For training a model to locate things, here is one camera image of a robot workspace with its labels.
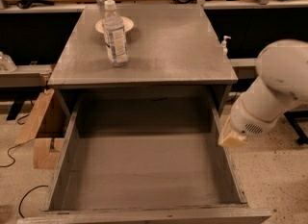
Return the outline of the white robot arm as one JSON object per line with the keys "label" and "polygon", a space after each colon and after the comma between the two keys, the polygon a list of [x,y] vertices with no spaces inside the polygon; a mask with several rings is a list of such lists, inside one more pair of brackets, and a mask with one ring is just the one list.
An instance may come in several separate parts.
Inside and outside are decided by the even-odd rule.
{"label": "white robot arm", "polygon": [[232,105],[219,135],[221,147],[238,147],[269,132],[280,116],[308,100],[308,42],[281,39],[257,57],[257,78]]}

